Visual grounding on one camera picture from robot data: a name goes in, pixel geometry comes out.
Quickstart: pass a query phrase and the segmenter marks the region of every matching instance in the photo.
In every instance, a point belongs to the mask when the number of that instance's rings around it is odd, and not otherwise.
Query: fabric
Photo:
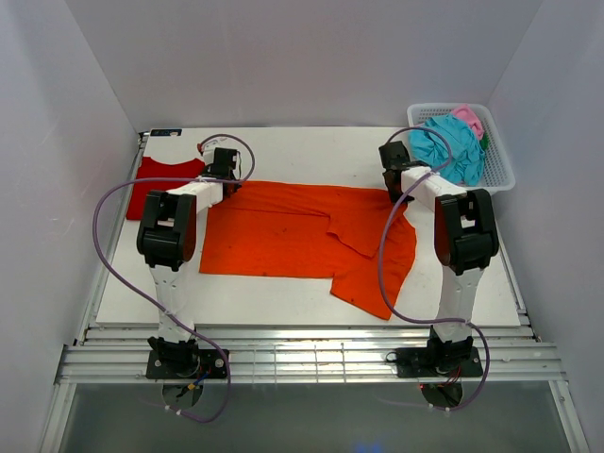
[[[188,162],[170,165],[160,163],[151,158],[143,158],[141,166],[136,174],[136,178],[142,177],[196,177],[201,175],[204,169],[204,162],[199,159],[189,160]],[[181,182],[141,182],[134,184],[128,211],[127,220],[141,220],[143,217],[144,199],[149,191],[169,191],[182,186]]]
[[[480,147],[486,151],[489,147],[489,144],[491,144],[491,142],[489,141],[489,136],[485,133],[480,139]]]
[[[468,106],[467,104],[463,104],[462,106],[453,109],[451,111],[451,114],[467,123],[472,129],[472,131],[476,134],[477,138],[479,140],[482,140],[482,136],[484,135],[484,128],[482,127],[482,122],[476,116],[474,111],[470,109],[470,106]]]
[[[439,132],[451,146],[453,160],[440,171],[441,176],[453,184],[463,182],[476,186],[484,172],[484,151],[470,126],[449,113],[428,118],[424,127]],[[415,158],[432,168],[442,165],[448,158],[441,139],[426,131],[412,130],[409,142]]]
[[[389,319],[378,286],[378,246],[391,209],[381,190],[248,181],[210,209],[199,270],[332,278],[333,295]],[[384,256],[391,300],[415,259],[415,230],[403,211],[390,228]]]

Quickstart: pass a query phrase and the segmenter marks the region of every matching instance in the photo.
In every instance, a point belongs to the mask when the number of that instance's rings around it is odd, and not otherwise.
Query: blue cloth
[[[476,186],[484,171],[484,151],[470,126],[450,113],[433,116],[422,126],[440,133],[451,146],[453,160],[441,170],[441,176],[453,184],[464,182],[468,186]],[[445,144],[435,135],[423,130],[412,130],[409,141],[415,158],[430,167],[446,162],[448,154]]]

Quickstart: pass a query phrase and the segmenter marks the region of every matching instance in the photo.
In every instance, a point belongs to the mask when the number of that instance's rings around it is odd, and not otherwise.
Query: orange t-shirt
[[[331,293],[382,319],[378,247],[392,209],[386,191],[245,182],[208,213],[205,274],[332,278]],[[396,300],[415,259],[415,230],[402,209],[388,233],[384,277]]]

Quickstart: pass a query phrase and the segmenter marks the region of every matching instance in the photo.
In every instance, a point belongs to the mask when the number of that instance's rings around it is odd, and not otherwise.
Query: laundry basket
[[[413,104],[407,109],[409,126],[418,126],[431,116],[446,115],[461,104]],[[508,191],[516,183],[513,177],[512,167],[503,143],[499,138],[497,127],[491,112],[480,104],[469,104],[482,122],[485,133],[489,137],[489,147],[485,150],[484,173],[478,182],[477,188],[486,189],[489,193]]]

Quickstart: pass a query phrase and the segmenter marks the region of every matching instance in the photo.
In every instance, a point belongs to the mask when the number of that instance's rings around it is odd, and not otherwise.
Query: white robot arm
[[[158,301],[167,313],[191,330],[194,330],[194,322],[184,310],[187,294],[183,279],[196,248],[197,214],[237,191],[239,185],[234,176],[237,156],[235,149],[215,148],[213,163],[207,164],[200,175],[203,181],[166,192],[151,191],[145,198],[137,248],[149,266]],[[222,181],[234,183],[223,184]],[[157,357],[161,367],[165,365],[166,373],[181,376],[198,366],[201,356],[195,341],[161,310],[158,337],[150,338],[149,343],[154,350],[153,357]]]
[[[384,180],[391,201],[421,182],[408,197],[434,212],[434,249],[443,266],[437,319],[470,322],[476,291],[484,269],[499,249],[491,196],[483,189],[466,190],[432,174],[421,161],[411,161],[402,142],[379,148]],[[471,329],[460,322],[434,323],[425,349],[397,350],[401,377],[434,376],[460,367],[462,375],[480,376],[478,352]]]

